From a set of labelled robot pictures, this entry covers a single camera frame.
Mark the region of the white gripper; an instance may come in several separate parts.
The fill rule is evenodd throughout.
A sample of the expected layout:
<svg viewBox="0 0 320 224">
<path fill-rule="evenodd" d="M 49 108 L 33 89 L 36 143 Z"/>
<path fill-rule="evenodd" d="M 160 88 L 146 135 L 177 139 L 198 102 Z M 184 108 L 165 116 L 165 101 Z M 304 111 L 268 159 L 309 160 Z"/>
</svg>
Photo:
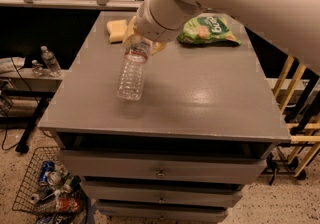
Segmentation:
<svg viewBox="0 0 320 224">
<path fill-rule="evenodd" d="M 153 41 L 150 54 L 155 55 L 166 48 L 167 42 L 177 37 L 182 24 L 183 16 L 174 3 L 145 0 L 137 11 L 137 17 L 131 18 L 122 45 L 129 47 L 139 43 L 142 34 Z"/>
</svg>

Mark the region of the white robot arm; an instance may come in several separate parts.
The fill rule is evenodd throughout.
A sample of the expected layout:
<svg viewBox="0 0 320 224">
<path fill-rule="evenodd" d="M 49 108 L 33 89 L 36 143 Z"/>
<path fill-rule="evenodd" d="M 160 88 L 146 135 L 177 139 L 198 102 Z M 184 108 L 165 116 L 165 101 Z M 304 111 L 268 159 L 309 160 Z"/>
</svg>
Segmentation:
<svg viewBox="0 0 320 224">
<path fill-rule="evenodd" d="M 320 0 L 145 0 L 124 42 L 170 42 L 189 19 L 208 9 L 232 17 L 320 74 Z"/>
</svg>

